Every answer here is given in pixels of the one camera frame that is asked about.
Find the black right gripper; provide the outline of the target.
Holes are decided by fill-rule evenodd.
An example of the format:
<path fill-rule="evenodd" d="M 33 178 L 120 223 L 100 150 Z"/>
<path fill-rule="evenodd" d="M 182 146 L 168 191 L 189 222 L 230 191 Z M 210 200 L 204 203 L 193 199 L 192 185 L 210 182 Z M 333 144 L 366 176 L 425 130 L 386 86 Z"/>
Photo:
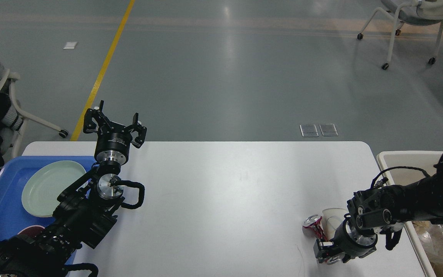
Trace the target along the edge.
<path fill-rule="evenodd" d="M 357 257 L 364 258 L 376 251 L 378 235 L 362 235 L 350 219 L 344 219 L 336 228 L 331 241 L 315 240 L 313 252 L 319 264 L 346 263 Z"/>

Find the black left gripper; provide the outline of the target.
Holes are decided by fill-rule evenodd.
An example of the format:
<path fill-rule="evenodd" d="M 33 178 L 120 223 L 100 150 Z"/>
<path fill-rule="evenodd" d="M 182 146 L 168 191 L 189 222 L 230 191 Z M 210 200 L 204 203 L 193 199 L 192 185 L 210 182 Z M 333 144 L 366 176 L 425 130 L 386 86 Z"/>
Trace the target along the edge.
<path fill-rule="evenodd" d="M 94 158 L 97 162 L 116 161 L 124 165 L 129 160 L 130 144 L 140 149 L 145 142 L 147 128 L 139 121 L 139 113 L 133 115 L 128 126 L 112 122 L 103 113 L 104 100 L 96 108 L 89 108 L 84 115 L 83 133 L 97 133 Z"/>

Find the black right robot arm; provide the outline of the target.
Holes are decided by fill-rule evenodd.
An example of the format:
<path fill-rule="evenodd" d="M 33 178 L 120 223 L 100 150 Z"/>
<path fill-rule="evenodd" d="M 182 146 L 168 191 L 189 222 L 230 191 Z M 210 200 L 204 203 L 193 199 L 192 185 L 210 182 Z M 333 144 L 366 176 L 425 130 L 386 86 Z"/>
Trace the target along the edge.
<path fill-rule="evenodd" d="M 353 193 L 333 238 L 315 241 L 318 263 L 364 258 L 376 251 L 379 235 L 386 236 L 385 247 L 392 250 L 407 222 L 443 224 L 443 153 L 434 168 L 433 175 L 418 168 L 423 179 L 408 185 L 385 185 L 386 180 L 376 176 L 370 188 Z"/>

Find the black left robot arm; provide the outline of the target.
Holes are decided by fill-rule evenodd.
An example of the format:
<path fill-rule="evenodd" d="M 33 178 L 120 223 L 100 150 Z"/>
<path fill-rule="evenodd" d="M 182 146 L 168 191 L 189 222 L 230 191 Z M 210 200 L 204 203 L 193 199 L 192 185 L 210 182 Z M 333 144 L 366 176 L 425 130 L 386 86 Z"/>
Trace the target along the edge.
<path fill-rule="evenodd" d="M 65 277 L 69 272 L 88 270 L 98 275 L 92 263 L 67 264 L 72 254 L 86 244 L 95 249 L 117 222 L 119 208 L 137 209 L 145 198 L 139 182 L 118 176 L 130 154 L 139 149 L 147 128 L 135 113 L 131 125 L 110 121 L 104 102 L 84 115 L 84 133 L 97 133 L 91 169 L 57 196 L 54 222 L 35 237 L 18 234 L 0 241 L 0 277 Z"/>

